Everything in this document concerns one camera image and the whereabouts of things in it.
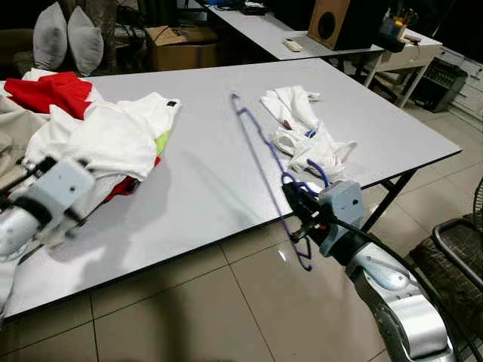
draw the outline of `speaker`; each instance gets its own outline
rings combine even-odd
[[[334,51],[369,48],[390,0],[316,0],[309,37]]]

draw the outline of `beige floor tile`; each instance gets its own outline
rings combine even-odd
[[[481,355],[483,355],[483,345],[479,346],[478,351]],[[476,357],[471,354],[467,359],[465,359],[465,362],[476,362]]]
[[[409,183],[402,189],[401,195],[442,178],[443,176],[433,166],[423,167],[416,171]]]
[[[431,232],[441,222],[469,213],[472,195],[461,192],[447,179],[440,179],[399,196],[396,203]]]
[[[387,351],[384,351],[383,353],[379,354],[377,357],[375,357],[370,362],[392,362],[392,361],[389,358],[389,355],[387,354]]]
[[[291,232],[300,227],[299,219],[294,216],[287,218],[287,224]],[[235,262],[286,240],[288,240],[288,236],[281,222],[276,221],[227,239],[221,244],[221,247],[228,262]]]
[[[463,148],[459,155],[433,164],[435,170],[442,176],[483,161],[483,133],[481,131],[451,114],[433,119],[426,124]]]
[[[343,267],[312,251],[311,272],[288,241],[232,267],[277,362],[366,362],[384,349],[372,314]]]
[[[224,265],[223,252],[214,245],[107,285],[91,293],[94,317],[139,302]]]
[[[95,362],[92,322],[0,357],[0,362]]]
[[[362,201],[365,207],[373,207],[378,205],[387,195],[384,186],[375,185],[369,189],[362,190]]]
[[[417,106],[414,102],[408,101],[405,107],[402,109],[406,113],[409,113],[413,117],[419,119],[422,122],[430,121],[434,118],[441,117],[441,113],[433,113],[431,111],[425,110],[423,107]]]
[[[95,320],[107,361],[272,361],[229,267]]]
[[[89,295],[82,294],[11,321],[7,320],[1,331],[0,353],[31,345],[91,319]]]
[[[401,256],[406,256],[423,239],[429,236],[429,233],[396,203],[392,203],[384,211],[371,228],[371,232]]]
[[[461,191],[474,194],[482,177],[483,163],[479,163],[460,172],[453,173],[446,178],[458,186]]]

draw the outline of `red garment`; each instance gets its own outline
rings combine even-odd
[[[158,166],[159,162],[161,162],[161,157],[157,156],[154,160],[154,165]],[[104,202],[111,201],[116,195],[132,194],[134,191],[136,191],[136,188],[139,184],[139,180],[131,176],[126,176],[125,179],[123,179],[120,183],[114,186],[114,189],[112,189],[111,193],[107,195],[107,197],[104,199]]]
[[[55,104],[72,117],[84,119],[84,111],[91,104],[85,100],[92,90],[92,83],[81,81],[74,72],[63,72],[45,75],[38,81],[9,78],[5,90],[25,109],[50,113],[49,105]]]

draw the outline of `white towel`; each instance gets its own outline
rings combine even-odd
[[[263,105],[284,127],[306,133],[320,123],[309,102],[320,99],[319,93],[306,92],[300,85],[268,90],[261,97]]]
[[[321,166],[330,182],[343,179],[347,158],[357,146],[356,142],[336,142],[325,123],[313,112],[309,102],[320,100],[320,94],[306,92],[301,86],[283,87],[266,92],[261,97],[263,105],[283,126],[272,138],[284,153],[293,156],[288,166],[296,172],[310,169],[307,159]],[[316,130],[315,136],[306,135]]]
[[[274,143],[283,152],[293,156],[288,166],[296,172],[310,169],[317,170],[307,164],[307,159],[321,166],[330,182],[343,179],[343,171],[347,158],[357,146],[356,142],[336,142],[324,127],[320,127],[313,138],[308,138],[293,130],[279,128]]]
[[[157,155],[155,139],[171,129],[180,105],[157,93],[133,102],[94,102],[85,110],[84,121],[51,105],[51,120],[33,135],[23,163],[37,164],[48,155],[86,161],[96,184],[73,206],[86,217],[126,176],[139,181],[147,177]],[[59,244],[73,226],[66,219],[37,238],[50,246]]]

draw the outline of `white table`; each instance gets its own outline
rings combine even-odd
[[[364,187],[460,151],[320,59],[91,80],[113,102],[157,91],[179,97],[183,107],[162,163],[133,195],[103,205],[75,240],[42,248],[18,268],[6,317],[274,220],[275,208],[229,103],[233,91],[268,133],[277,122],[259,101],[266,90],[301,84],[320,92],[314,110],[334,139],[359,143],[346,175]],[[263,144],[256,148],[283,214],[289,214],[275,162]]]
[[[383,50],[376,45],[372,45],[366,49],[333,51],[309,38],[307,31],[295,31],[277,20],[271,13],[264,16],[244,15],[240,11],[220,11],[214,6],[210,6],[208,11],[227,22],[278,60],[334,57],[344,54],[381,52]],[[286,38],[295,40],[303,46],[303,50],[301,52],[290,51],[283,44]]]
[[[432,60],[441,52],[442,43],[427,36],[421,35],[418,32],[406,29],[405,34],[417,36],[421,38],[418,45],[407,43],[400,53],[391,53],[385,51],[382,53],[374,63],[369,63],[369,69],[372,69],[369,76],[366,78],[364,86],[369,87],[372,79],[377,72],[387,72],[391,70],[406,69],[406,68],[420,68],[416,78],[411,83],[408,91],[403,97],[399,106],[402,108],[405,106],[409,97],[416,89],[417,84],[424,75],[424,72],[428,69]]]

